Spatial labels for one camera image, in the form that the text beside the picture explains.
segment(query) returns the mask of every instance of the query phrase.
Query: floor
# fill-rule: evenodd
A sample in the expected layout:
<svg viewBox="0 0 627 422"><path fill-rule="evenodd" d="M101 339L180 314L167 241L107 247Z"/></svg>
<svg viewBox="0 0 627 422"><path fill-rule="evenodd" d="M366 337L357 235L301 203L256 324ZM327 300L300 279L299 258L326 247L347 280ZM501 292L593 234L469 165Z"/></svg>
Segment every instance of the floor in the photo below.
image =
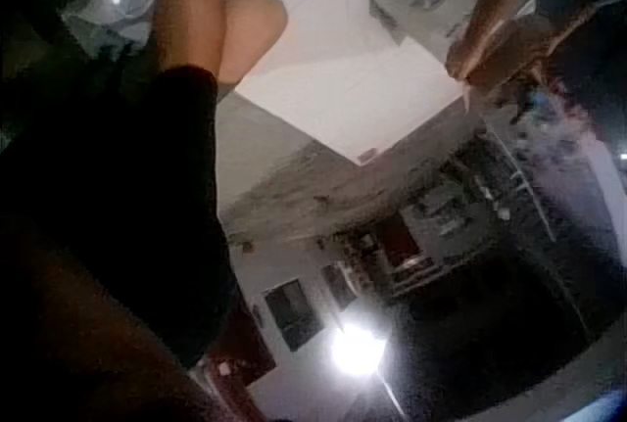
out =
<svg viewBox="0 0 627 422"><path fill-rule="evenodd" d="M350 161L368 162L459 97L435 57L398 45L368 0L283 1L285 34L237 92Z"/></svg>

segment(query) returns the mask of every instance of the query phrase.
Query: ceiling light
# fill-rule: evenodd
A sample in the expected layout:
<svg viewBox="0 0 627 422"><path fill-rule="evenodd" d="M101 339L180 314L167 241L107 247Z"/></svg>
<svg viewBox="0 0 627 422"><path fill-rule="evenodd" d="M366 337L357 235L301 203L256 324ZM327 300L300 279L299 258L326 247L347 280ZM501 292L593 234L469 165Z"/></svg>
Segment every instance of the ceiling light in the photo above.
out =
<svg viewBox="0 0 627 422"><path fill-rule="evenodd" d="M379 366L385 341L356 326L346 326L333 340L332 355L337 366L350 375L370 375Z"/></svg>

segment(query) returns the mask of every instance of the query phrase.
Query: knee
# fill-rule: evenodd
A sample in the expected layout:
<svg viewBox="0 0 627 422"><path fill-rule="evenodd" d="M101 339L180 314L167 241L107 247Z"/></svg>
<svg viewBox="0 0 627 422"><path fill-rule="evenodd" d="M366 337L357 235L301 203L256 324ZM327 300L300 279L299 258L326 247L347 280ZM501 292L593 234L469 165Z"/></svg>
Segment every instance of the knee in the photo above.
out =
<svg viewBox="0 0 627 422"><path fill-rule="evenodd" d="M287 27L287 9L281 0L262 0L268 25L280 36Z"/></svg>
<svg viewBox="0 0 627 422"><path fill-rule="evenodd" d="M257 31L261 31L265 38L278 40L285 27L288 17L285 5L281 0L228 0L229 7L241 15L248 16L256 22Z"/></svg>

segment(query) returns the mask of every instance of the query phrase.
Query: window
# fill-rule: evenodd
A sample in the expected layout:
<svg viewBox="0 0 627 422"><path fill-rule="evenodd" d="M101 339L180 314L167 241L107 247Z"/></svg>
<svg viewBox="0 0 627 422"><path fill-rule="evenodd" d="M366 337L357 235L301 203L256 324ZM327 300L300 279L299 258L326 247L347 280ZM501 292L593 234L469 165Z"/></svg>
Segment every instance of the window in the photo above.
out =
<svg viewBox="0 0 627 422"><path fill-rule="evenodd" d="M322 328L307 301L298 280L293 280L265 294L276 325L290 351L294 352Z"/></svg>
<svg viewBox="0 0 627 422"><path fill-rule="evenodd" d="M346 306L352 303L356 297L346 283L340 266L337 263L325 266L322 269L322 276L340 310L346 309Z"/></svg>

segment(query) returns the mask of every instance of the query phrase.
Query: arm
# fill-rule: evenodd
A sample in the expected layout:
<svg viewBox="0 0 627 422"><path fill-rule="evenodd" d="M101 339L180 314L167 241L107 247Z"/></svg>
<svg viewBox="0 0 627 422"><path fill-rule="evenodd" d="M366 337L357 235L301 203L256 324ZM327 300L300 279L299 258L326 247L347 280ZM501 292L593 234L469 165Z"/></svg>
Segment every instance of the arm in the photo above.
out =
<svg viewBox="0 0 627 422"><path fill-rule="evenodd" d="M480 61L499 21L526 0L477 0L463 38L447 58L447 70L455 79L465 79Z"/></svg>
<svg viewBox="0 0 627 422"><path fill-rule="evenodd" d="M159 69L192 65L218 75L226 31L225 0L157 0Z"/></svg>

